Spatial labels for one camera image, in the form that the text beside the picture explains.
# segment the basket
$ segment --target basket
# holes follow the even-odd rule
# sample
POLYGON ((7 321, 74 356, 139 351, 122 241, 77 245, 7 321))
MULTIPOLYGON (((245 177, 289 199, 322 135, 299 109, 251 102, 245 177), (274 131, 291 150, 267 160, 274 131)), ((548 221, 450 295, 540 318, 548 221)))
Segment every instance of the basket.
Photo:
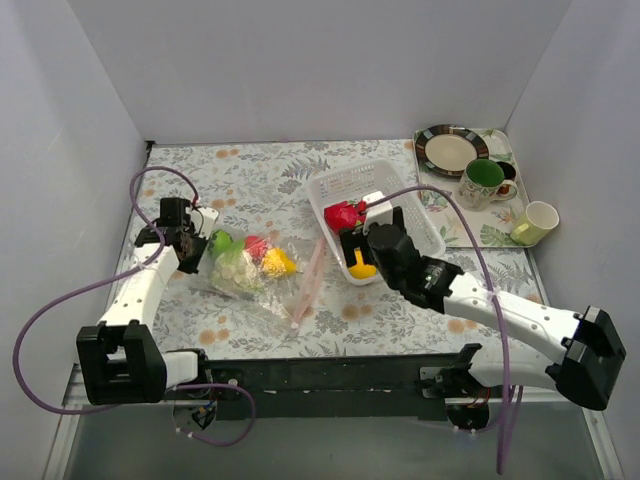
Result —
MULTIPOLYGON (((340 240, 324 220, 324 209, 345 200, 362 200, 362 197, 381 191, 385 195, 404 188, 400 174, 387 160, 367 160, 335 168, 313 176, 306 185, 307 196, 327 238, 333 254, 338 259, 345 278, 354 285, 366 285, 381 280, 380 274, 359 280, 347 269, 340 240)), ((391 200, 394 207, 402 207, 407 233, 422 255, 440 257, 445 243, 429 220, 425 208, 416 193, 407 193, 391 200)))

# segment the white wall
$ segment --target white wall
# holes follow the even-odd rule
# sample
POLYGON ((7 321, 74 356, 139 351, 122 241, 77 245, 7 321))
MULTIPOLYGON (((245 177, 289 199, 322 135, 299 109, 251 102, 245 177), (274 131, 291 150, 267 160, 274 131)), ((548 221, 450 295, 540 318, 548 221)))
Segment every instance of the white wall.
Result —
POLYGON ((570 0, 69 0, 161 143, 502 127, 570 0))
POLYGON ((627 348, 606 412, 627 478, 640 477, 640 4, 574 0, 509 121, 534 199, 560 230, 535 250, 551 300, 607 310, 627 348))
MULTIPOLYGON (((0 478, 42 475, 58 417, 13 377, 18 330, 41 305, 113 273, 144 144, 64 0, 0 0, 0 478)), ((80 325, 106 291, 52 311, 27 337, 25 374, 60 405, 80 325)))

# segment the green mug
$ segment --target green mug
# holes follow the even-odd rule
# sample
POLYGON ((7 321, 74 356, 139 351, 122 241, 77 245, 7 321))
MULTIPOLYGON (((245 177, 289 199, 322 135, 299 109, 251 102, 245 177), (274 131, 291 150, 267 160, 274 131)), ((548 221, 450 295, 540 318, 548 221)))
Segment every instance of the green mug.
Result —
POLYGON ((517 194, 517 185, 504 178, 500 165, 493 160, 479 158, 465 168, 456 189, 456 200, 467 210, 479 211, 491 202, 511 200, 517 194), (507 193, 500 193, 504 187, 507 187, 507 193))
POLYGON ((531 202, 520 215, 511 238, 521 245, 532 247, 560 223, 558 211, 545 202, 531 202))

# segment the floral mug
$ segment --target floral mug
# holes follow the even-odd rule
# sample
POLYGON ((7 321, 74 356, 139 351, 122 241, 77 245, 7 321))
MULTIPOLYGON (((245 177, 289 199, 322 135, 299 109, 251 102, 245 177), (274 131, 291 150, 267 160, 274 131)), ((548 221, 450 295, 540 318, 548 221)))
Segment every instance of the floral mug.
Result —
POLYGON ((474 160, 467 165, 458 188, 456 200, 467 210, 480 211, 491 202, 511 200, 518 194, 518 187, 512 180, 504 178, 502 168, 486 158, 474 160), (506 194, 503 187, 510 187, 506 194))

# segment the black rimmed plate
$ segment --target black rimmed plate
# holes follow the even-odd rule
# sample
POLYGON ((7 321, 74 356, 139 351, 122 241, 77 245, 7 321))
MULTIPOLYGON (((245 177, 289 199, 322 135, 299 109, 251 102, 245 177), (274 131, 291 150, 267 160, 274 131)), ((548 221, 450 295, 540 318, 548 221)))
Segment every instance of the black rimmed plate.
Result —
POLYGON ((457 125, 436 125, 416 133, 418 164, 449 177, 461 177, 469 162, 489 158, 489 148, 480 136, 457 125))

